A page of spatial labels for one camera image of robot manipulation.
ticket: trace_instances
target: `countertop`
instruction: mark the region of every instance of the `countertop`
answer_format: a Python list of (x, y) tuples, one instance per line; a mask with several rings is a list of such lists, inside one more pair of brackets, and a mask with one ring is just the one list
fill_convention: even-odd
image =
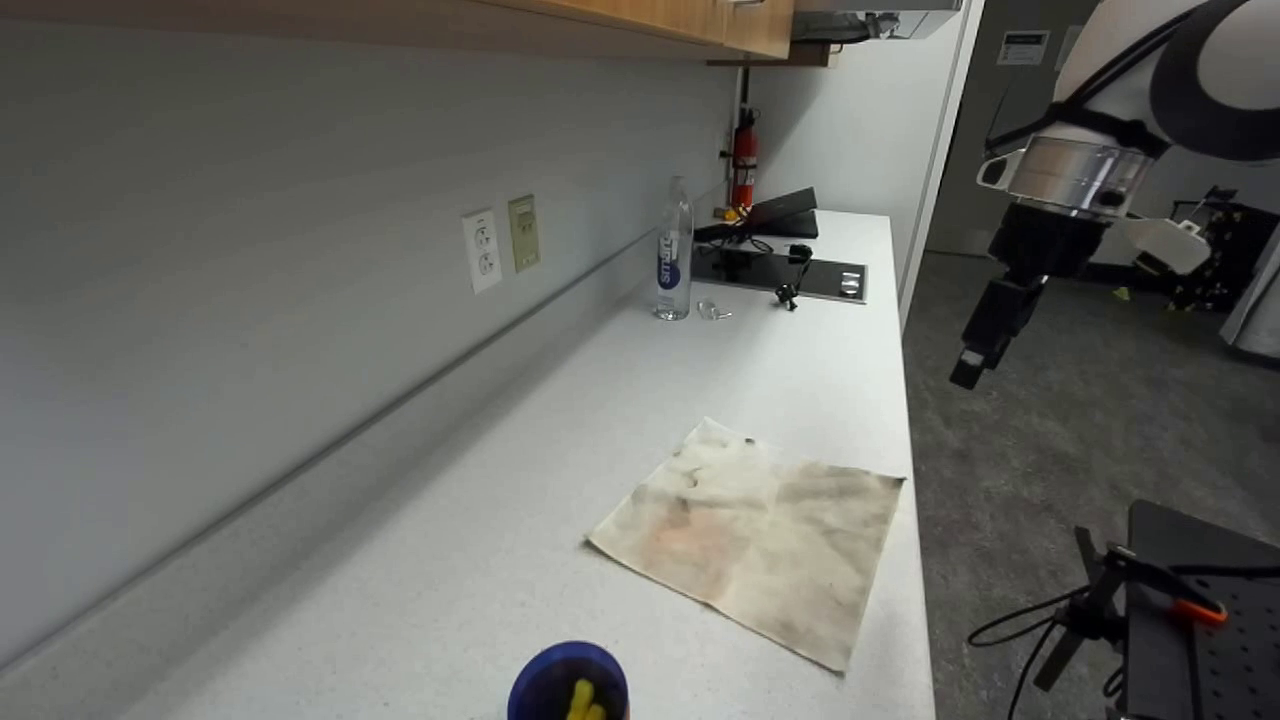
[[(823, 210), (819, 255), (870, 262), (870, 303), (695, 285), (734, 317), (660, 325), (645, 299), (459, 420), (458, 437), (160, 679), (127, 720), (499, 720), (529, 656), (612, 647), (638, 720), (929, 720), (893, 236)], [(585, 547), (695, 420), (791, 454), (909, 475), (848, 676)]]

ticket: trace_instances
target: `floor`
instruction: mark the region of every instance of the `floor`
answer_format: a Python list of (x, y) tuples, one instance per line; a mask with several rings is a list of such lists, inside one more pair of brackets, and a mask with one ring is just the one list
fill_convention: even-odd
[[(1155, 297), (1057, 285), (978, 391), (949, 368), (998, 262), (929, 255), (909, 386), (922, 470), (926, 585), (942, 720), (998, 720), (1027, 643), (972, 652), (966, 635), (1084, 585), (1071, 528), (1126, 539), (1130, 498), (1280, 544), (1280, 373), (1232, 358), (1212, 317)], [(1084, 647), (1022, 714), (1101, 720), (1107, 647)]]

